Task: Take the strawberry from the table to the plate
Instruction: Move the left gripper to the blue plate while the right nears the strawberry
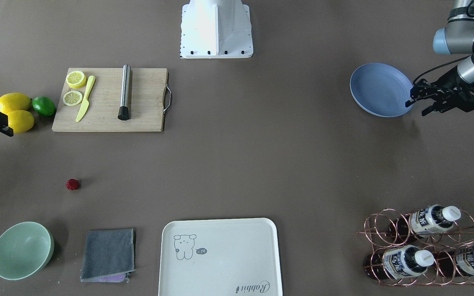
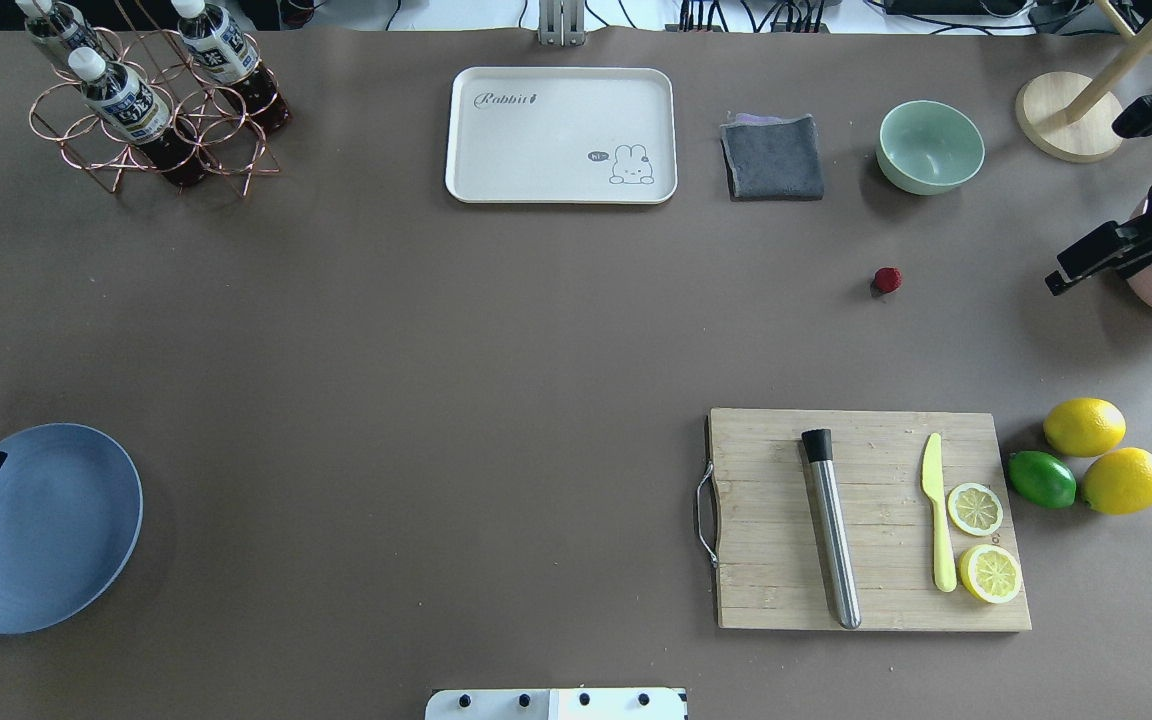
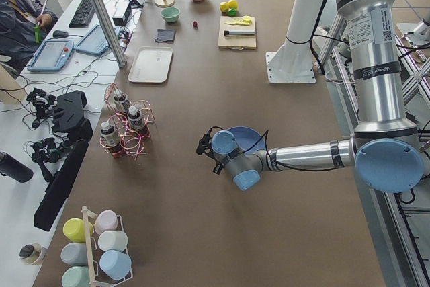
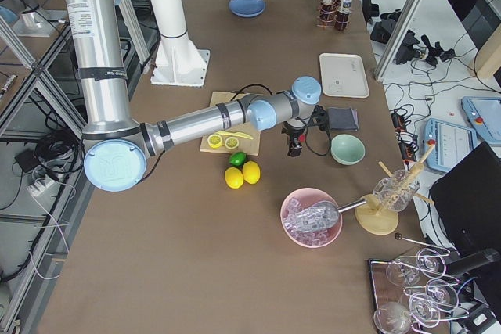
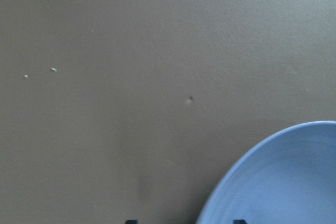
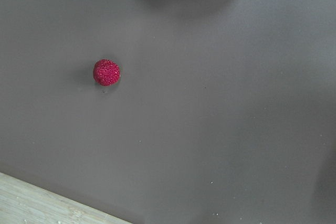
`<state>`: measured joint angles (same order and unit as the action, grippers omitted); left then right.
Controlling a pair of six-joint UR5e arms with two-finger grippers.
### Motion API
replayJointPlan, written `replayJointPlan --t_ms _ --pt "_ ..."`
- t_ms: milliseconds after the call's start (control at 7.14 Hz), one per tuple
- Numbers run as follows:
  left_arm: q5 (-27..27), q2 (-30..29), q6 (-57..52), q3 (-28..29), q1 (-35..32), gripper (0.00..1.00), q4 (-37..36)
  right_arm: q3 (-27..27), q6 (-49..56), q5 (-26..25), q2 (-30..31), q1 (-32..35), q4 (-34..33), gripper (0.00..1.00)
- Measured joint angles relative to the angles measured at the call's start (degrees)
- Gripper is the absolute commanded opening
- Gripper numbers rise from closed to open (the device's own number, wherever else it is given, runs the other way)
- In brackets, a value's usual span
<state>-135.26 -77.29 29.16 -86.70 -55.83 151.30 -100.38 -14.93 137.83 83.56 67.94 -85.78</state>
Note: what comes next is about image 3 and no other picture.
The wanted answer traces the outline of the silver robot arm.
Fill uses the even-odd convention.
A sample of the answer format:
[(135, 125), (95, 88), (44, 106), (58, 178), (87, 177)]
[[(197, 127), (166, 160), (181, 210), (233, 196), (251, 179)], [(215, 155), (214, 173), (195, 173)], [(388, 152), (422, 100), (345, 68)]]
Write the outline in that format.
[[(392, 21), (395, 0), (336, 0), (345, 19), (353, 63), (359, 122), (349, 140), (268, 149), (265, 138), (242, 149), (231, 130), (213, 127), (200, 139), (197, 154), (216, 162), (247, 190), (264, 171), (331, 171), (354, 166), (370, 187), (400, 193), (424, 174), (417, 127), (406, 117), (401, 65)], [(269, 80), (310, 81), (305, 71), (305, 44), (312, 40), (317, 13), (325, 0), (295, 0), (286, 41), (267, 57)]]

